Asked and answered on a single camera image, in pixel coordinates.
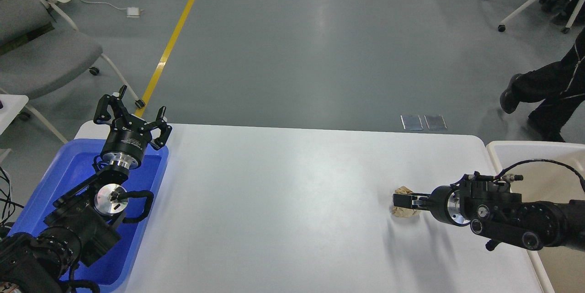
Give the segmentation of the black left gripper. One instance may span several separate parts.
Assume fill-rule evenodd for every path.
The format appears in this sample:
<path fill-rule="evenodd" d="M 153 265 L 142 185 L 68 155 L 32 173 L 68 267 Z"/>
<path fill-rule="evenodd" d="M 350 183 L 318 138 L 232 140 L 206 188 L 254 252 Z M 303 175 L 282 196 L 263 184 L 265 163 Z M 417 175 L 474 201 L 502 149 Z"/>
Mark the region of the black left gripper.
<path fill-rule="evenodd" d="M 117 95 L 103 95 L 97 104 L 94 123 L 109 126 L 109 134 L 100 153 L 102 160 L 121 160 L 126 168 L 141 166 L 148 144 L 154 150 L 166 146 L 173 127 L 165 119 L 166 107 L 161 107 L 153 122 L 139 117 L 130 118 L 122 98 L 127 89 L 123 85 Z"/>

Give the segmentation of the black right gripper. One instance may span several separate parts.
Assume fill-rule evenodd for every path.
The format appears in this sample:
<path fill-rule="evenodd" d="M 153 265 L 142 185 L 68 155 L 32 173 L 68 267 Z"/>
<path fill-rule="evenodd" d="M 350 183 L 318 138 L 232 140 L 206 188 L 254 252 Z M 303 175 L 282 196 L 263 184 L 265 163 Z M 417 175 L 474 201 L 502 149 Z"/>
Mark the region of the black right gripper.
<path fill-rule="evenodd" d="M 432 216 L 443 224 L 467 226 L 470 220 L 461 211 L 460 190 L 451 186 L 439 186 L 429 194 L 393 194 L 393 212 L 430 211 Z"/>

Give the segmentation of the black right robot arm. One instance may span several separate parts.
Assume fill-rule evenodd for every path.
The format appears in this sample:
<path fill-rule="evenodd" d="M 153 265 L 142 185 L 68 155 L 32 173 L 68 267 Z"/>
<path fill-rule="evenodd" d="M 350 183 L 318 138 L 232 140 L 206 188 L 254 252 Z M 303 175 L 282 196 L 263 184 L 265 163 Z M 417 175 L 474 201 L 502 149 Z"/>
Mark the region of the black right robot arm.
<path fill-rule="evenodd" d="M 511 184 L 522 175 L 510 173 L 511 166 L 499 174 L 464 174 L 457 182 L 436 187 L 431 193 L 394 193 L 392 206 L 413 211 L 428 211 L 443 224 L 470 230 L 488 239 L 492 251 L 501 243 L 537 251 L 545 247 L 585 249 L 585 204 L 549 201 L 524 202 Z"/>

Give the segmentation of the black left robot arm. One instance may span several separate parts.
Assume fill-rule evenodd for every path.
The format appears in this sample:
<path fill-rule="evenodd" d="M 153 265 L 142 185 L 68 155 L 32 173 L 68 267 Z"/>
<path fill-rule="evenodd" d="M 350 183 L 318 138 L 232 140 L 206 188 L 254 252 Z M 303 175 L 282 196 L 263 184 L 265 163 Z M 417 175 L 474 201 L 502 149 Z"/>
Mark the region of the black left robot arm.
<path fill-rule="evenodd" d="M 121 239 L 120 224 L 138 224 L 152 210 L 154 193 L 127 191 L 123 183 L 141 166 L 148 146 L 162 149 L 172 126 L 162 106 L 152 122 L 130 114 L 122 98 L 103 95 L 93 118 L 109 126 L 101 153 L 94 158 L 95 173 L 53 202 L 38 236 L 18 232 L 1 241 L 3 293 L 75 293 L 78 288 L 100 292 L 94 281 L 76 280 L 80 264 L 91 266 Z"/>

